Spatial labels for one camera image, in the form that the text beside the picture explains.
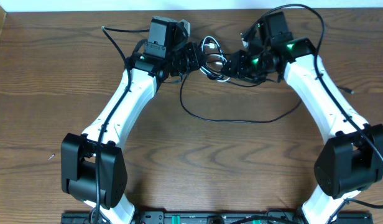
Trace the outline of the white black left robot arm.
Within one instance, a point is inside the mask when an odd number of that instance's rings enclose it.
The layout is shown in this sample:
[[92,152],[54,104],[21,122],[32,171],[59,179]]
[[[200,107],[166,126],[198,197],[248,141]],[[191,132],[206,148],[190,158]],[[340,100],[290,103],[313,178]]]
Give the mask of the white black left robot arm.
[[68,133],[61,145],[62,190],[91,206],[86,215],[63,217],[73,223],[132,223],[135,206],[124,194],[127,137],[145,105],[169,76],[184,78],[205,61],[197,44],[188,40],[190,23],[154,16],[148,37],[126,56],[119,52],[121,82],[99,116],[81,134]]

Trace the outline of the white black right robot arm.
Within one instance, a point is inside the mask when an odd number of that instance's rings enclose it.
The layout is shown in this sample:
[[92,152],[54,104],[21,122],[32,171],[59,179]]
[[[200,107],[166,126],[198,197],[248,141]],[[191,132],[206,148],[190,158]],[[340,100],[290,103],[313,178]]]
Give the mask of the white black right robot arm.
[[269,12],[242,35],[221,74],[262,83],[277,73],[300,97],[324,142],[315,165],[316,188],[294,215],[296,223],[371,223],[368,213],[343,213],[383,177],[383,125],[371,125],[347,102],[309,39],[296,39],[282,12]]

